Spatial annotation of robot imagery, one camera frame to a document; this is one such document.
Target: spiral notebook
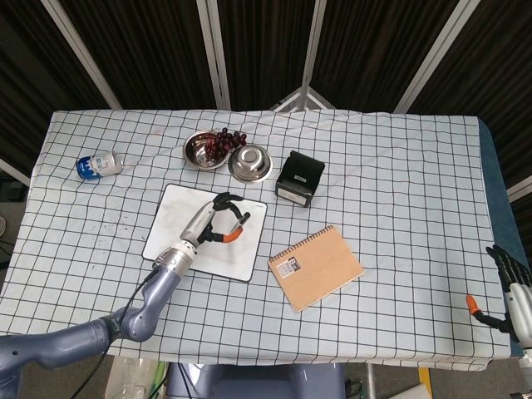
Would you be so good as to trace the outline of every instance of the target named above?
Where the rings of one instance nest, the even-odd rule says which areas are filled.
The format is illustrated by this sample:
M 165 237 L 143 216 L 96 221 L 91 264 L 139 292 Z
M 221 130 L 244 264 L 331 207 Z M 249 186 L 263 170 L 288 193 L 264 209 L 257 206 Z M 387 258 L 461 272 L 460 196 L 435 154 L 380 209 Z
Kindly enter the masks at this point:
M 364 273 L 333 226 L 270 258 L 268 266 L 294 312 L 301 312 Z

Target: metal bowl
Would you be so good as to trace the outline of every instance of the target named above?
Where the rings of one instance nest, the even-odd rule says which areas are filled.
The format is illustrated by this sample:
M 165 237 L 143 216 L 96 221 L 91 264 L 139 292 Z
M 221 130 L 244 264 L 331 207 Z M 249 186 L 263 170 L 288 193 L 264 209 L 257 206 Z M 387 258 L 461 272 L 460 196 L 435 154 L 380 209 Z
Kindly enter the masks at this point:
M 214 138 L 216 138 L 216 133 L 213 131 L 196 131 L 183 144 L 183 156 L 200 170 L 212 170 L 220 167 L 229 158 L 231 153 L 228 152 L 219 158 L 207 156 L 205 153 L 207 140 Z
M 266 180 L 272 168 L 272 157 L 259 145 L 240 147 L 229 158 L 229 173 L 244 184 Z

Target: blue and white can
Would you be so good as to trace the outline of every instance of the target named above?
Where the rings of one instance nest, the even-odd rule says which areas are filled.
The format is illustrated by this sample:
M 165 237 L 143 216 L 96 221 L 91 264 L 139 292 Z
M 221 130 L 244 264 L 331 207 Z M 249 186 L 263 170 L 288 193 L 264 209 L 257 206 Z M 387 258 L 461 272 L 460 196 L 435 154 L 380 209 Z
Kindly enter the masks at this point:
M 122 172 L 124 165 L 115 151 L 84 156 L 76 162 L 77 174 L 82 179 L 93 180 Z

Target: grapes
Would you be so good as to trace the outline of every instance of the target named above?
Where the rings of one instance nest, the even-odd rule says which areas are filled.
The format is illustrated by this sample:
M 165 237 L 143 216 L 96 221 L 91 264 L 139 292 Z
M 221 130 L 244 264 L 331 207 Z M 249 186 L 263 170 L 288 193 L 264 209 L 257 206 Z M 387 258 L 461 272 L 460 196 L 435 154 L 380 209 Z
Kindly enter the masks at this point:
M 210 137 L 205 142 L 205 154 L 207 159 L 220 160 L 225 157 L 231 150 L 246 145 L 248 135 L 234 131 L 229 133 L 227 127 L 216 133 L 216 137 Z

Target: checkered tablecloth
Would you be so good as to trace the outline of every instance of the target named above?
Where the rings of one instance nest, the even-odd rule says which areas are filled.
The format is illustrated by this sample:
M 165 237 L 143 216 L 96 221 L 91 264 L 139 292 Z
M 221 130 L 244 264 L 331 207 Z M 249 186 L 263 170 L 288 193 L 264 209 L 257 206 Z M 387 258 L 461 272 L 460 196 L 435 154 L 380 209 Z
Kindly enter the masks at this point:
M 242 185 L 226 165 L 197 171 L 185 163 L 181 146 L 190 134 L 225 126 L 268 150 L 274 170 L 267 180 Z M 123 172 L 82 181 L 76 159 L 105 150 L 125 156 Z M 291 150 L 326 163 L 307 209 L 274 193 Z M 471 320 L 466 308 L 472 293 L 489 313 L 505 310 L 495 265 L 484 254 L 493 235 L 477 119 L 337 110 L 55 113 L 2 289 L 0 331 L 55 331 L 124 306 L 151 268 L 141 251 L 169 183 L 268 204 L 253 277 L 241 283 L 190 271 L 155 336 L 117 341 L 110 353 L 466 370 L 510 355 L 507 336 Z M 294 313 L 268 257 L 328 224 L 366 273 Z

